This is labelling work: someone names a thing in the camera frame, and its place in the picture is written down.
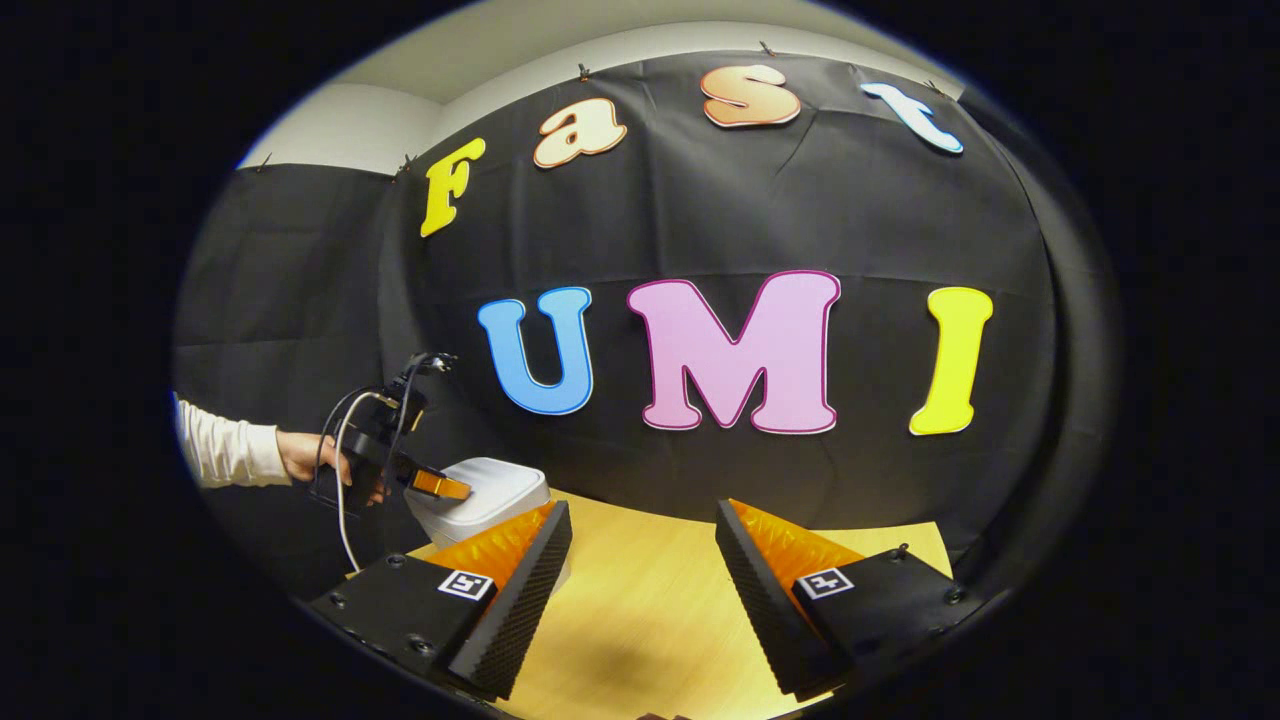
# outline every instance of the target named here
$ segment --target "person's hand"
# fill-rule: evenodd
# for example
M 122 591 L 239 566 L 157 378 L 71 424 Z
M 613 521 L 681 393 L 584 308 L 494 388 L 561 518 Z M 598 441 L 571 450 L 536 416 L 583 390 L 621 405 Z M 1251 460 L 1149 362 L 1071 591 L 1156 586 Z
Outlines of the person's hand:
M 289 477 L 303 483 L 310 483 L 315 479 L 316 443 L 319 442 L 320 436 L 314 433 L 275 430 L 275 445 L 280 448 L 280 460 L 284 461 L 284 470 Z M 320 448 L 320 462 L 334 469 L 338 466 L 338 442 L 333 436 L 325 436 L 324 438 L 324 446 Z M 342 484 L 351 486 L 351 460 L 346 454 L 342 456 Z M 367 505 L 381 502 L 385 495 L 387 487 L 381 480 L 378 480 L 378 486 L 374 488 L 374 495 L 370 496 Z

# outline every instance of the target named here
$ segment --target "blue letter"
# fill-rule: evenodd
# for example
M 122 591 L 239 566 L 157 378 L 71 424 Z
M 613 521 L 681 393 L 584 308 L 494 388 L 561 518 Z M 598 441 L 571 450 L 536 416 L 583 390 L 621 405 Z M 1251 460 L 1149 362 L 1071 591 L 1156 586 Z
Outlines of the blue letter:
M 893 87 L 892 85 L 884 85 L 883 82 L 865 82 L 861 88 L 867 91 L 868 95 L 874 95 L 881 100 L 888 102 L 891 110 L 897 113 L 897 117 L 906 123 L 906 127 L 911 128 L 915 135 L 924 138 L 925 142 L 946 150 L 947 152 L 959 154 L 964 150 L 964 145 L 956 140 L 956 136 L 942 132 L 937 126 L 933 124 L 925 115 L 932 115 L 933 110 L 920 102 L 919 100 L 913 100 L 905 95 L 902 91 Z
M 590 304 L 591 292 L 585 287 L 559 287 L 538 299 L 538 309 L 552 319 L 561 356 L 561 382 L 553 386 L 544 386 L 529 374 L 525 341 L 520 334 L 525 304 L 498 300 L 480 307 L 477 318 L 489 334 L 498 382 L 512 402 L 540 415 L 568 415 L 586 405 L 593 382 L 582 311 Z

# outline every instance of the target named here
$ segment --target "black backdrop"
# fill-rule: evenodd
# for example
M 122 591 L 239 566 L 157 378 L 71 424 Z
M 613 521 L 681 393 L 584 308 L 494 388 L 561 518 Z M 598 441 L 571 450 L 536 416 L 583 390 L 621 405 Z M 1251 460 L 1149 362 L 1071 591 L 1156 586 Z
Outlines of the black backdrop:
M 699 81 L 765 63 L 803 102 L 782 127 L 723 129 Z M 964 143 L 959 158 L 916 137 L 859 90 L 890 82 L 920 97 Z M 549 170 L 536 128 L 572 102 L 607 97 L 627 135 L 612 150 Z M 421 238 L 425 172 L 474 137 L 457 218 Z M 393 191 L 381 263 L 384 329 L 460 355 L 458 384 L 507 459 L 553 487 L 627 507 L 710 521 L 736 497 L 812 528 L 934 520 L 961 552 L 1023 479 L 1041 439 L 1055 357 L 1055 301 L 1036 215 L 1018 176 L 957 104 L 888 73 L 763 53 L 655 58 L 570 79 L 460 129 L 413 160 Z M 826 433 L 722 429 L 703 409 L 692 430 L 650 428 L 648 338 L 626 296 L 645 282 L 692 281 L 737 336 L 769 274 L 841 279 L 828 325 Z M 977 414 L 960 433 L 913 437 L 937 352 L 931 291 L 977 287 L 996 310 L 983 334 Z M 530 370 L 559 377 L 536 300 L 554 287 L 593 295 L 585 323 L 595 387 L 581 410 L 536 415 L 502 392 L 476 310 L 518 299 Z M 387 359 L 406 356 L 384 352 Z M 762 401 L 763 383 L 749 409 Z
M 383 382 L 378 251 L 390 176 L 317 165 L 234 173 L 183 277 L 173 387 L 225 418 L 319 432 L 347 392 Z M 201 497 L 229 538 L 291 593 L 315 597 L 349 570 L 334 512 L 291 487 Z M 352 551 L 426 536 L 401 496 L 349 524 Z

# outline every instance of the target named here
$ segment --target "orange letter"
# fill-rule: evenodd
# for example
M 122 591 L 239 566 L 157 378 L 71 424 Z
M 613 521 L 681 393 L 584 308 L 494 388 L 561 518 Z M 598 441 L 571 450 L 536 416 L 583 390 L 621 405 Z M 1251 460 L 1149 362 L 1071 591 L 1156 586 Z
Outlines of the orange letter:
M 596 155 L 622 142 L 626 126 L 620 126 L 613 101 L 593 97 L 575 102 L 547 118 L 538 132 L 547 137 L 534 149 L 534 164 L 554 168 L 580 152 Z
M 782 73 L 765 65 L 728 67 L 703 76 L 707 117 L 722 128 L 782 124 L 800 114 L 800 99 L 777 87 Z

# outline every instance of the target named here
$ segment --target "white container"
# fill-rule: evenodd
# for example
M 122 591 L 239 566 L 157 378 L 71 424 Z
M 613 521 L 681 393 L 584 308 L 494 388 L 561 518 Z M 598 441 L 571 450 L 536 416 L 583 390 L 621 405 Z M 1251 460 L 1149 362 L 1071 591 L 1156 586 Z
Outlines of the white container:
M 471 457 L 442 470 L 445 477 L 471 486 L 471 496 L 458 501 L 406 491 L 404 500 L 436 550 L 545 505 L 552 498 L 547 475 L 525 465 L 493 457 Z M 552 592 L 568 578 L 568 560 Z

